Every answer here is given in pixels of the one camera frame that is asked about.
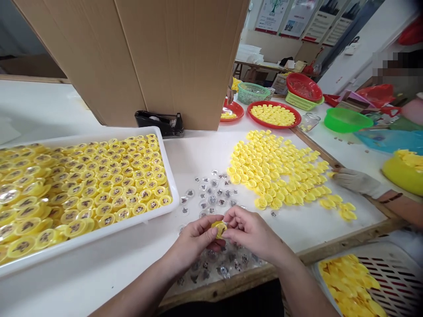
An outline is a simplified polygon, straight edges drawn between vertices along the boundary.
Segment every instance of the red plastic basket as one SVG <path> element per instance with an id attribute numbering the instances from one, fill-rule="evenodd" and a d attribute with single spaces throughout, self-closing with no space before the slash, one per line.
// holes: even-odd
<path id="1" fill-rule="evenodd" d="M 232 119 L 220 119 L 220 122 L 231 122 L 231 121 L 235 121 L 238 119 L 241 119 L 242 116 L 244 115 L 244 108 L 240 106 L 240 104 L 236 103 L 235 101 L 232 101 L 230 104 L 228 103 L 228 99 L 225 99 L 225 103 L 223 104 L 223 107 L 228 108 L 229 110 L 232 111 L 232 113 L 235 113 L 237 115 L 236 118 L 232 118 Z"/>
<path id="2" fill-rule="evenodd" d="M 286 86 L 294 95 L 314 103 L 319 102 L 323 98 L 320 87 L 306 75 L 300 73 L 289 74 L 286 77 Z"/>
<path id="3" fill-rule="evenodd" d="M 267 122 L 264 122 L 264 121 L 261 121 L 260 119 L 258 119 L 258 118 L 256 118 L 252 113 L 251 113 L 251 109 L 254 107 L 254 106 L 260 106 L 260 105 L 263 105 L 263 104 L 266 104 L 266 105 L 268 105 L 268 106 L 281 106 L 281 107 L 283 107 L 283 108 L 285 108 L 285 109 L 288 109 L 289 111 L 291 111 L 293 114 L 294 114 L 294 116 L 295 116 L 295 121 L 294 121 L 294 124 L 293 125 L 288 125 L 288 126 L 281 126 L 281 125 L 273 125 L 273 124 L 270 124 L 270 123 L 267 123 Z M 263 125 L 263 126 L 265 126 L 265 127 L 268 127 L 268 128 L 270 128 L 270 129 L 289 129 L 289 128 L 293 128 L 293 127 L 295 127 L 295 126 L 297 126 L 297 125 L 299 125 L 300 124 L 300 122 L 301 122 L 301 115 L 298 113 L 298 111 L 297 110 L 295 110 L 294 108 L 292 108 L 292 107 L 290 107 L 290 106 L 288 106 L 288 105 L 285 105 L 285 104 L 283 104 L 283 103 L 279 103 L 279 102 L 276 102 L 276 101 L 267 101 L 267 100 L 264 100 L 264 101 L 256 101 L 256 102 L 254 102 L 254 103 L 252 103 L 252 104 L 250 104 L 249 106 L 248 106 L 248 108 L 247 108 L 247 112 L 248 112 L 248 114 L 250 115 L 250 117 L 251 117 L 251 119 L 253 119 L 255 122 L 257 122 L 258 124 L 260 124 L 260 125 Z"/>

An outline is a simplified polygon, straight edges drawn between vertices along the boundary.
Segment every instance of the green plastic basket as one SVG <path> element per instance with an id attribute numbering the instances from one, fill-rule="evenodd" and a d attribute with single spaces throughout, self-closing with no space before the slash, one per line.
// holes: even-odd
<path id="1" fill-rule="evenodd" d="M 264 100 L 270 93 L 269 89 L 260 85 L 251 83 L 238 84 L 238 100 L 247 105 Z"/>
<path id="2" fill-rule="evenodd" d="M 288 94 L 285 98 L 287 103 L 292 104 L 293 106 L 300 108 L 302 110 L 310 111 L 315 106 L 322 104 L 325 101 L 325 97 L 322 98 L 318 103 L 314 103 L 312 101 L 309 101 L 307 99 L 298 97 L 297 95 L 294 95 L 288 90 Z"/>

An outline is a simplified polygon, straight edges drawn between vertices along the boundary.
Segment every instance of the white plastic tray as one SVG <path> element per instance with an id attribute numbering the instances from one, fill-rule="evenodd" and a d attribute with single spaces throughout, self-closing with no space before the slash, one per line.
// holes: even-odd
<path id="1" fill-rule="evenodd" d="M 132 227 L 134 225 L 138 225 L 142 222 L 148 223 L 148 220 L 159 217 L 163 214 L 167 214 L 174 210 L 179 204 L 179 194 L 178 190 L 176 189 L 175 179 L 172 174 L 171 166 L 169 165 L 169 160 L 166 155 L 166 149 L 164 147 L 163 138 L 160 133 L 160 129 L 151 126 L 151 127 L 144 127 L 144 128 L 122 128 L 122 129 L 114 129 L 113 132 L 103 133 L 101 135 L 79 135 L 79 136 L 68 136 L 68 137 L 61 137 L 56 139 L 48 139 L 48 140 L 40 140 L 37 143 L 41 143 L 47 147 L 65 147 L 68 145 L 75 145 L 79 143 L 88 143 L 88 142 L 100 142 L 100 141 L 107 141 L 113 138 L 118 140 L 126 139 L 130 136 L 139 136 L 139 135 L 147 135 L 150 133 L 154 133 L 157 135 L 157 139 L 159 140 L 160 151 L 162 154 L 162 162 L 165 168 L 167 181 L 169 183 L 169 190 L 173 197 L 173 202 L 164 207 L 160 207 L 153 211 L 149 211 L 145 214 L 141 214 L 132 218 L 128 218 L 126 220 L 114 223 L 111 226 L 101 228 L 95 230 L 93 232 L 84 234 L 83 236 L 76 237 L 74 239 L 65 241 L 53 247 L 41 250 L 39 252 L 30 254 L 23 258 L 16 259 L 10 263 L 4 264 L 0 266 L 0 278 L 7 276 L 11 273 L 16 271 L 28 268 L 33 266 L 41 261 L 45 261 L 52 257 L 55 257 L 59 254 L 68 252 L 72 249 L 77 247 L 83 246 L 87 243 L 93 242 L 95 240 L 101 239 L 105 236 L 118 232 L 120 230 L 124 230 L 126 228 Z"/>
<path id="2" fill-rule="evenodd" d="M 391 242 L 375 242 L 341 252 L 324 261 L 354 254 L 369 273 L 379 282 L 381 289 L 367 290 L 374 301 L 386 311 L 389 316 L 412 315 L 410 312 L 419 302 L 421 268 L 400 247 Z M 319 272 L 319 263 L 312 266 L 312 272 L 320 283 L 326 297 L 341 314 L 332 294 Z"/>

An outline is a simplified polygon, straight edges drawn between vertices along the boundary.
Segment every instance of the hand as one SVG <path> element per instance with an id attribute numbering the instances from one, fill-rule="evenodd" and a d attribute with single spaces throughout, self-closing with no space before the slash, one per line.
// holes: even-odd
<path id="1" fill-rule="evenodd" d="M 206 248 L 214 252 L 221 251 L 221 247 L 224 247 L 226 242 L 223 239 L 216 239 L 218 229 L 210 227 L 222 219 L 222 215 L 212 215 L 186 225 L 164 256 L 175 268 L 176 275 L 188 270 Z"/>
<path id="2" fill-rule="evenodd" d="M 232 89 L 229 89 L 229 87 L 228 87 L 228 91 L 226 92 L 226 97 L 228 97 L 227 104 L 232 103 L 232 101 L 234 100 L 234 91 Z"/>
<path id="3" fill-rule="evenodd" d="M 222 234 L 231 243 L 236 242 L 259 258 L 278 266 L 284 254 L 293 254 L 281 238 L 267 225 L 258 213 L 252 213 L 239 206 L 230 208 L 223 219 L 228 229 Z"/>
<path id="4" fill-rule="evenodd" d="M 353 192 L 366 194 L 377 199 L 390 190 L 389 187 L 365 173 L 344 168 L 333 171 L 337 172 L 337 174 L 334 174 L 334 180 L 337 184 Z"/>

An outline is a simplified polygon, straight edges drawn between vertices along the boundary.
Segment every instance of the wall poster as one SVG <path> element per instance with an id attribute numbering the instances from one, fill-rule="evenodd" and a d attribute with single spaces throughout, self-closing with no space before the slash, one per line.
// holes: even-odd
<path id="1" fill-rule="evenodd" d="M 340 19 L 336 21 L 333 28 L 330 29 L 330 32 L 323 41 L 323 44 L 334 46 L 347 30 L 351 22 L 356 18 L 358 12 L 364 6 L 366 1 L 367 0 L 351 0 Z"/>
<path id="2" fill-rule="evenodd" d="M 316 12 L 308 29 L 304 32 L 303 40 L 319 43 L 334 22 L 339 10 L 348 0 L 324 0 Z"/>
<path id="3" fill-rule="evenodd" d="M 264 0 L 256 22 L 256 31 L 278 34 L 289 0 Z"/>
<path id="4" fill-rule="evenodd" d="M 316 9 L 317 2 L 318 0 L 294 0 L 279 35 L 299 39 Z"/>

